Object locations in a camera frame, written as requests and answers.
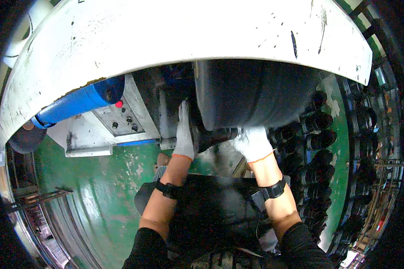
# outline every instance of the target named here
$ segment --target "black shirt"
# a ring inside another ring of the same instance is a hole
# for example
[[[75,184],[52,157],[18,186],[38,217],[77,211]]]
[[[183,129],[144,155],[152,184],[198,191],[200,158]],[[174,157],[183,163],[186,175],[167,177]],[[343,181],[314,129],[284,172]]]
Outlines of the black shirt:
[[[307,226],[303,223],[296,223],[284,234],[281,259],[288,268],[334,267],[323,250],[313,242]],[[140,228],[123,268],[173,268],[175,264],[176,262],[167,257],[167,247],[160,234],[149,228]]]

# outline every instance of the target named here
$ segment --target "forearm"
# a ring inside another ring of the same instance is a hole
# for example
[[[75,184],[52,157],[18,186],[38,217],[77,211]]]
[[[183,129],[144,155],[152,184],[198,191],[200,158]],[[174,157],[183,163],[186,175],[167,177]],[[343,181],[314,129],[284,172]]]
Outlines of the forearm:
[[[160,182],[182,186],[183,180],[187,177],[191,160],[182,156],[172,155],[172,159],[166,168]],[[154,189],[148,204],[145,207],[139,228],[147,227],[158,232],[166,240],[169,232],[169,222],[175,212],[176,200],[163,196],[161,191]]]
[[[273,153],[263,160],[249,163],[249,166],[255,174],[259,187],[272,186],[283,178]],[[265,201],[265,207],[278,240],[281,240],[287,229],[301,221],[292,192],[287,184],[280,197]]]

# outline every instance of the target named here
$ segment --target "blue pipe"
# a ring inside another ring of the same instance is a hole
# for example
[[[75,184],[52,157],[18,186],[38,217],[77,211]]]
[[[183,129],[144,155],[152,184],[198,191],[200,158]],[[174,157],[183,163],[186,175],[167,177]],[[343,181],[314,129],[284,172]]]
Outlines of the blue pipe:
[[[124,75],[77,89],[42,109],[31,121],[38,128],[46,129],[70,117],[112,105],[123,96]]]
[[[139,145],[144,145],[144,144],[152,144],[152,143],[156,143],[156,142],[157,142],[157,139],[146,139],[146,140],[118,143],[117,146],[119,146],[119,147],[139,146]]]

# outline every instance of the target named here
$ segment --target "black wristband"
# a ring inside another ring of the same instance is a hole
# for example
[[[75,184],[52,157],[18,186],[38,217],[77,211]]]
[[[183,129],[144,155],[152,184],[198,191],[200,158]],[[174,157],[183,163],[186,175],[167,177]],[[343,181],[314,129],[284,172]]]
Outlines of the black wristband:
[[[173,200],[178,200],[181,197],[183,187],[175,186],[170,183],[166,185],[161,183],[160,180],[156,183],[156,189],[163,193],[163,196]]]
[[[281,179],[279,182],[275,183],[272,186],[261,188],[260,192],[262,193],[265,201],[270,198],[277,198],[284,193],[285,180]]]

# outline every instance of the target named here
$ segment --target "white glove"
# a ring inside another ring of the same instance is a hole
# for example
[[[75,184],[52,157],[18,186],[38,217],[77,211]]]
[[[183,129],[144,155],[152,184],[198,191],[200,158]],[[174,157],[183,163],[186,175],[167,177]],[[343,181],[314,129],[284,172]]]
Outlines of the white glove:
[[[193,161],[195,152],[193,149],[192,136],[190,135],[189,107],[185,100],[181,102],[180,108],[178,109],[178,117],[180,121],[177,127],[177,145],[172,155],[186,156]]]
[[[232,140],[232,145],[244,155],[248,163],[264,159],[273,151],[263,126],[242,129]]]

